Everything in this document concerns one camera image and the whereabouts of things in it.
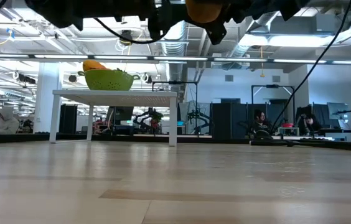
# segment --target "green colander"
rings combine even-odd
[[[90,90],[123,90],[128,91],[134,80],[141,79],[139,75],[130,75],[121,70],[94,69],[78,72],[84,76]]]

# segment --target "table leg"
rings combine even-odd
[[[88,128],[87,128],[87,140],[91,141],[93,135],[93,114],[94,105],[90,105],[90,110],[88,111]]]
[[[177,146],[177,98],[170,98],[170,136],[169,145]]]
[[[52,103],[51,127],[50,127],[50,142],[57,141],[58,121],[60,113],[60,95],[54,95],[54,102]]]

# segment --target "wooden floor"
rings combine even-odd
[[[0,144],[0,224],[351,224],[351,151]]]

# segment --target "yellow fruit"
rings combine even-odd
[[[199,3],[194,0],[185,0],[188,16],[195,22],[213,22],[220,15],[222,4]]]
[[[85,60],[83,62],[83,71],[87,72],[91,69],[106,69],[106,67],[94,60]]]

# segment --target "red object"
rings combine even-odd
[[[293,124],[292,123],[284,123],[284,124],[282,124],[282,128],[293,128]]]

